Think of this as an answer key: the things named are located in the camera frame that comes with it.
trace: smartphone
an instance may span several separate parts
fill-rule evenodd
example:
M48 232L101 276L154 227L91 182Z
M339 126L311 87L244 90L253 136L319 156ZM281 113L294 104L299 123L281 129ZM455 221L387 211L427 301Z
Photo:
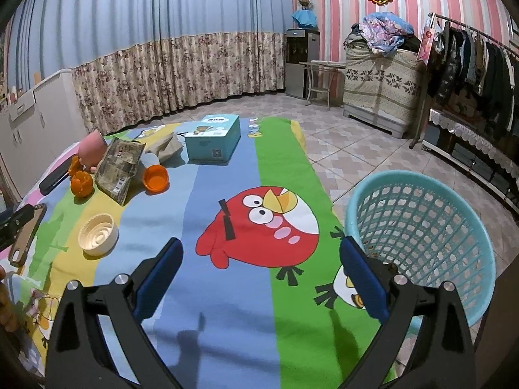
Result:
M27 222L20 231L18 231L15 243L11 246L9 256L7 257L12 266L22 267L25 264L30 245L46 211L47 205L45 203L34 206L33 219Z
M43 196L48 195L68 176L68 167L70 167L70 163L74 155L71 155L68 159L63 161L54 171L52 171L42 180L40 183L40 193Z

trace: teal box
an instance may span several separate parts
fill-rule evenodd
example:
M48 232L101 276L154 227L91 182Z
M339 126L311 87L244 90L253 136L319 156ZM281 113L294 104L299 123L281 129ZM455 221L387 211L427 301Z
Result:
M206 115L184 135L190 161L227 162L240 140L240 117L234 114Z

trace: pink cup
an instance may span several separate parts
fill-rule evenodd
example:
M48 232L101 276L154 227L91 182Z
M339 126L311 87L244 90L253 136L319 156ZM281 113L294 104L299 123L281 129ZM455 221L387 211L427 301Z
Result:
M86 171L95 172L99 162L103 159L107 147L108 145L99 130L94 130L79 143L77 156Z

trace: angry birds print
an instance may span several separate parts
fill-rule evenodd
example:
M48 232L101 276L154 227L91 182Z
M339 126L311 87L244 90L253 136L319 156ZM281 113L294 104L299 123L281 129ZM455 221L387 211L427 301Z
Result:
M316 250L317 219L305 201L282 187L256 187L219 201L221 210L196 243L196 253L210 256L219 269L229 259L281 270L277 279L297 285L296 267Z
M32 289L27 315L33 319L34 325L42 333L43 348L47 348L49 343L50 332L53 329L54 317L58 311L60 300L61 297L45 295L38 289Z
M350 277L344 274L343 266L339 268L333 283L318 285L316 292L318 294L320 293L320 295L313 299L317 305L326 302L325 306L329 309L333 309L335 300L339 297L345 303L357 309L364 309L364 303L351 282Z

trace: tiled floor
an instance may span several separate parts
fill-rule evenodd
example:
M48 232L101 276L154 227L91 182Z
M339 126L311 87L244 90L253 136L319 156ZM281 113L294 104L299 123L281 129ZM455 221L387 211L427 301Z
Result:
M334 213L341 220L355 185L364 177L385 170L417 171L447 184L478 213L494 245L498 275L519 253L519 228L512 214L484 188L441 158L423 151L420 145L410 150L408 140L392 138L357 120L345 118L341 108L328 111L324 106L305 106L304 101L277 93L217 101L147 124L200 120L210 113L247 117L274 115L299 121L306 135L309 161L333 202ZM473 338L478 327L476 324L471 329ZM404 365L413 344L414 340L407 339L401 348L398 360Z

